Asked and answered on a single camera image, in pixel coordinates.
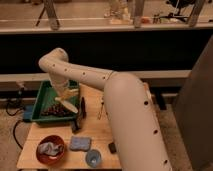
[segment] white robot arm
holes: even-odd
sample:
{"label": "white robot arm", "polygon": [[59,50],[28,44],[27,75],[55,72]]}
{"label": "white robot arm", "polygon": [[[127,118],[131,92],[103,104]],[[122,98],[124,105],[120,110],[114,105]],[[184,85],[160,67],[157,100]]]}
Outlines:
{"label": "white robot arm", "polygon": [[104,91],[114,143],[123,171],[172,171],[155,111],[142,81],[130,73],[68,63],[56,48],[39,61],[60,95],[74,80]]}

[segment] green tray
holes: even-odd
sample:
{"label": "green tray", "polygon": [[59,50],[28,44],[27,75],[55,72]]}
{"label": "green tray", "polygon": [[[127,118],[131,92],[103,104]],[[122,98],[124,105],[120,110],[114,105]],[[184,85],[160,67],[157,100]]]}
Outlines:
{"label": "green tray", "polygon": [[[78,89],[79,90],[79,84],[74,81],[70,81],[71,89]],[[33,108],[32,112],[32,118],[31,121],[37,122],[37,123],[49,123],[49,122],[60,122],[60,121],[69,121],[74,120],[77,117],[77,114],[70,112],[70,115],[64,116],[64,117],[57,117],[53,115],[43,116],[41,113],[49,108],[51,105],[55,104],[55,97],[57,96],[55,90],[52,88],[50,81],[43,81],[38,95],[37,99]],[[73,105],[75,105],[77,108],[79,107],[79,95],[71,97],[68,99]]]}

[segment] wooden table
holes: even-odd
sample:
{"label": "wooden table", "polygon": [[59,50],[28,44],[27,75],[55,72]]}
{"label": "wooden table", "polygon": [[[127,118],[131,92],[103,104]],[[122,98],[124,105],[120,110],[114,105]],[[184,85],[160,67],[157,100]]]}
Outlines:
{"label": "wooden table", "polygon": [[[32,123],[24,148],[19,157],[19,169],[90,169],[85,162],[85,152],[73,152],[68,149],[71,136],[89,136],[92,138],[92,149],[98,149],[102,155],[102,163],[98,169],[120,169],[117,154],[111,154],[108,144],[113,141],[106,112],[103,109],[102,117],[98,119],[101,109],[102,92],[81,85],[81,96],[85,98],[87,118],[83,121],[83,128],[73,134],[70,123],[38,125]],[[36,159],[38,143],[46,136],[59,135],[66,143],[64,157],[56,164],[48,167]]]}

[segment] bowl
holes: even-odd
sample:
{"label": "bowl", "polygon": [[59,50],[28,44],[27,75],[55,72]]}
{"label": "bowl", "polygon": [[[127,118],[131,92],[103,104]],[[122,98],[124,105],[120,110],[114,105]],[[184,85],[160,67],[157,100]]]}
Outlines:
{"label": "bowl", "polygon": [[[52,142],[55,145],[62,145],[62,151],[59,152],[55,156],[50,156],[47,154],[39,153],[39,150],[38,150],[39,145],[41,145],[43,143],[47,143],[47,142]],[[37,149],[36,149],[36,158],[38,159],[39,162],[41,162],[43,164],[52,165],[52,164],[58,162],[63,157],[64,152],[65,152],[65,143],[64,143],[63,139],[58,135],[50,135],[50,136],[45,137],[38,144]]]}

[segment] gray cloth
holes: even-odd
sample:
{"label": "gray cloth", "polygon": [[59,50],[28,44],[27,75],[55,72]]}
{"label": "gray cloth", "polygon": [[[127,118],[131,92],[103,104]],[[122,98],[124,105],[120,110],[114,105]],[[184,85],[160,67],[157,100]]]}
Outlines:
{"label": "gray cloth", "polygon": [[56,156],[58,153],[60,153],[62,151],[63,151],[63,145],[62,144],[56,145],[52,142],[46,142],[46,143],[40,144],[38,146],[39,154]]}
{"label": "gray cloth", "polygon": [[91,146],[90,137],[74,137],[70,141],[70,150],[72,151],[88,151]]}

